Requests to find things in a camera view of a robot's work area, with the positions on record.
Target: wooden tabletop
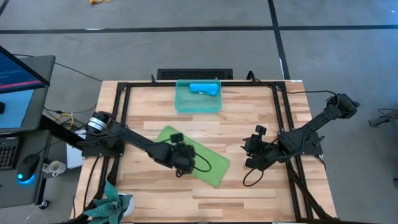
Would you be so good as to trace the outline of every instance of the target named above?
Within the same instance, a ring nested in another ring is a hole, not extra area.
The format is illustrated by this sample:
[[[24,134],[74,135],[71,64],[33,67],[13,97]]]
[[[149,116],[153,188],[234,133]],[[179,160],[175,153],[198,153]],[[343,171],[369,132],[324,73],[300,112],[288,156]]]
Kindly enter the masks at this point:
[[[117,81],[102,83],[97,111],[112,112]],[[286,81],[288,91],[304,91],[302,82]],[[249,171],[244,166],[246,153],[240,148],[243,138],[254,133],[257,124],[267,128],[265,141],[278,132],[272,91],[264,86],[225,86],[223,108],[218,114],[178,114],[174,108],[174,87],[134,87],[131,90],[126,124],[135,132],[155,139],[170,125],[189,138],[226,157],[230,167],[219,188],[186,175],[178,179],[175,170],[155,163],[148,155],[126,145],[121,158],[116,187],[119,192],[133,194],[136,208],[122,222],[271,222],[294,221],[292,199],[285,164],[275,163],[265,170],[262,180],[253,187],[242,184]],[[123,93],[119,112],[123,105]],[[285,109],[279,93],[284,121]],[[306,95],[289,95],[295,127],[311,120]],[[83,209],[88,176],[95,158],[86,159],[81,170],[75,197],[76,214]],[[335,216],[326,172],[313,156],[302,156],[309,191],[325,209]],[[97,191],[102,158],[91,179],[87,203]],[[248,182],[258,179],[255,171]],[[298,197],[305,217],[302,196]]]

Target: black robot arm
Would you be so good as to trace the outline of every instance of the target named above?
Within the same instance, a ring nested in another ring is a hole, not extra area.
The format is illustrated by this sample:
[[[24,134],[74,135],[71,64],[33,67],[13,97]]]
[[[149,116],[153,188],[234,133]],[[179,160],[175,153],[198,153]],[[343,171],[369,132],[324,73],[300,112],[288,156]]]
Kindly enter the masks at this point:
[[[313,139],[311,136],[316,133],[316,130],[334,119],[352,117],[358,106],[359,103],[351,100],[346,94],[336,94],[328,99],[322,113],[301,128],[280,132],[277,139],[271,143],[262,141],[266,128],[257,126],[258,134],[252,134],[250,138],[245,139],[243,149],[250,157],[246,159],[246,166],[264,171],[276,161],[285,162],[288,158],[296,156],[310,144],[319,145],[323,137],[309,142],[309,139]]]
[[[170,140],[173,144],[153,142],[131,131],[126,125],[117,122],[111,114],[106,112],[94,113],[86,129],[88,134],[98,139],[95,144],[112,149],[116,147],[119,140],[122,140],[145,151],[155,162],[171,169],[175,167],[177,177],[191,174],[195,167],[195,150],[191,145],[183,143],[183,134],[171,135]]]

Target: teal plastic bin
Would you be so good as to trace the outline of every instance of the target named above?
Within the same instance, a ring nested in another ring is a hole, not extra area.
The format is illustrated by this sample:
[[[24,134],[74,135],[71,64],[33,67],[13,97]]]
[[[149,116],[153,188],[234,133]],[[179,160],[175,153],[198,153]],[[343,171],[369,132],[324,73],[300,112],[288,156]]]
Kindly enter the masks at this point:
[[[216,96],[192,93],[191,83],[216,83],[219,91]],[[175,82],[175,109],[179,113],[218,113],[222,107],[221,82],[219,80],[177,80]]]

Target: monitor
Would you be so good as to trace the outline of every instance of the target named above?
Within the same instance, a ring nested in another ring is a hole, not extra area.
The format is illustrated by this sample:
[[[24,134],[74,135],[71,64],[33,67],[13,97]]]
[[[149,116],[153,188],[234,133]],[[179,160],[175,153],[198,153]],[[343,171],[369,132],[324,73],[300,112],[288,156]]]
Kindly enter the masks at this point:
[[[0,46],[0,93],[50,86],[50,82]]]

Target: green cutting board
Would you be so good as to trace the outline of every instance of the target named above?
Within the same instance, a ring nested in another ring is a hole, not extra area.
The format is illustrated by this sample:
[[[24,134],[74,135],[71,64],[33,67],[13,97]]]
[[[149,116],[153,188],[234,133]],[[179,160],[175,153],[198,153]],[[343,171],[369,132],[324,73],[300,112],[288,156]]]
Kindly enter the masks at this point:
[[[159,134],[156,141],[164,141],[170,138],[170,135],[180,133],[176,129],[166,126],[163,131]],[[204,182],[218,187],[220,182],[225,175],[226,171],[229,167],[229,160],[227,158],[213,152],[212,150],[202,146],[196,141],[186,137],[184,135],[184,142],[186,144],[192,145],[195,149],[195,152],[202,157],[204,157],[211,165],[211,170],[209,172],[200,172],[199,170],[194,169],[192,175],[197,179],[203,180]],[[199,156],[195,156],[195,167],[201,170],[208,170],[208,164]]]

